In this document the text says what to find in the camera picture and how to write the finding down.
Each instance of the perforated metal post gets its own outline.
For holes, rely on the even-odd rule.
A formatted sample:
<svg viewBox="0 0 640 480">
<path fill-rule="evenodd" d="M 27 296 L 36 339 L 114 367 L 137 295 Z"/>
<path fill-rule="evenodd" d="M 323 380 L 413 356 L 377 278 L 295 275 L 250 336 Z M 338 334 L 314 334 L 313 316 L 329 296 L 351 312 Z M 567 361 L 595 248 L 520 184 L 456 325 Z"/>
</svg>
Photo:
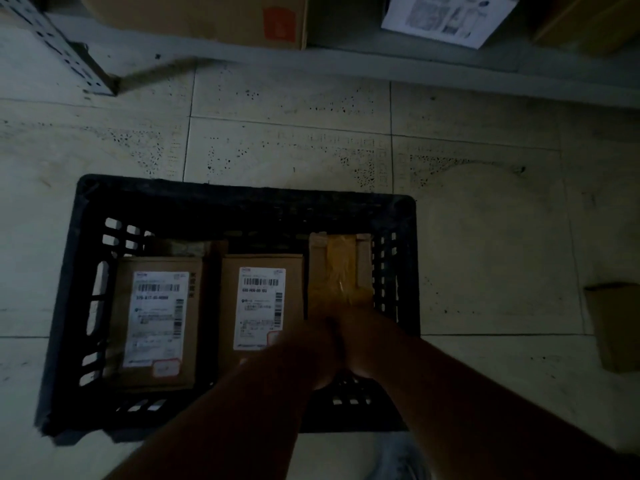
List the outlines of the perforated metal post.
<svg viewBox="0 0 640 480">
<path fill-rule="evenodd" d="M 81 80 L 87 92 L 115 96 L 117 83 L 108 76 L 80 43 L 69 42 L 41 11 L 43 0 L 0 0 L 0 7 L 23 22 L 21 25 L 39 39 L 72 74 Z"/>
</svg>

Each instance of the person's arm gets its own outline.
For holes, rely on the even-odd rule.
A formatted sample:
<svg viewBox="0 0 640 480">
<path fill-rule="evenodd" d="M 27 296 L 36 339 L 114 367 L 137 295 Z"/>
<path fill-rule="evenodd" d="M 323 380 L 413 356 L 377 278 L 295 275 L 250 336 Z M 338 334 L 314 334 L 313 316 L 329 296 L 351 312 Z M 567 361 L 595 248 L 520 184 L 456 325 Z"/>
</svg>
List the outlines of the person's arm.
<svg viewBox="0 0 640 480">
<path fill-rule="evenodd" d="M 222 379 L 107 478 L 284 479 L 309 396 L 340 366 L 334 338 L 328 324 L 305 322 Z"/>
<path fill-rule="evenodd" d="M 630 478 L 610 448 L 391 320 L 339 323 L 347 366 L 386 390 L 440 480 Z"/>
</svg>

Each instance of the person's left hand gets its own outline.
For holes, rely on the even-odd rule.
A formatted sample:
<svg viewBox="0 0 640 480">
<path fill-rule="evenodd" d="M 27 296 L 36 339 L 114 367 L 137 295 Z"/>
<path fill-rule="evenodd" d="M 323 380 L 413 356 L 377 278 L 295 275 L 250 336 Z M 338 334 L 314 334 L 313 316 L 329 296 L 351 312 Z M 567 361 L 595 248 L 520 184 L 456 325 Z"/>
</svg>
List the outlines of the person's left hand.
<svg viewBox="0 0 640 480">
<path fill-rule="evenodd" d="M 316 374 L 314 389 L 322 389 L 331 383 L 344 366 L 344 348 L 331 319 L 310 319 L 279 334 L 273 347 L 296 349 L 308 355 L 310 373 Z"/>
</svg>

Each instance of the tile floor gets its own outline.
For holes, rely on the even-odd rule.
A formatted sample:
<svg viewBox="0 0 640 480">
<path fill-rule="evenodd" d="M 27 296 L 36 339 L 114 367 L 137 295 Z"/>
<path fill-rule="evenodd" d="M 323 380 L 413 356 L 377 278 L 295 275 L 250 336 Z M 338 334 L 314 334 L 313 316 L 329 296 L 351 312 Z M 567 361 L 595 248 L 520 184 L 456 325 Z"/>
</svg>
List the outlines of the tile floor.
<svg viewBox="0 0 640 480">
<path fill-rule="evenodd" d="M 638 113 L 91 47 L 78 88 L 0 25 L 0 475 L 100 478 L 135 445 L 32 427 L 78 177 L 395 192 L 418 205 L 424 338 L 621 451 L 640 374 L 604 372 L 582 286 L 640 279 Z M 362 479 L 375 435 L 303 435 L 289 477 Z"/>
</svg>

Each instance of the person's right hand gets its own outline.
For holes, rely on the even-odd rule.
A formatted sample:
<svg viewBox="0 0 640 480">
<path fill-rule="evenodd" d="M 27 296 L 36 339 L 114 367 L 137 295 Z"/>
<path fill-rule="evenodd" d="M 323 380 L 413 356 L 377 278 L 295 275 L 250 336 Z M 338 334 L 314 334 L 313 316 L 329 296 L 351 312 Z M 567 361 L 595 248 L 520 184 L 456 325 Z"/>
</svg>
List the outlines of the person's right hand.
<svg viewBox="0 0 640 480">
<path fill-rule="evenodd" d="M 354 374 L 376 378 L 388 355 L 403 346 L 407 335 L 373 308 L 345 306 L 335 313 L 344 341 L 345 365 Z"/>
</svg>

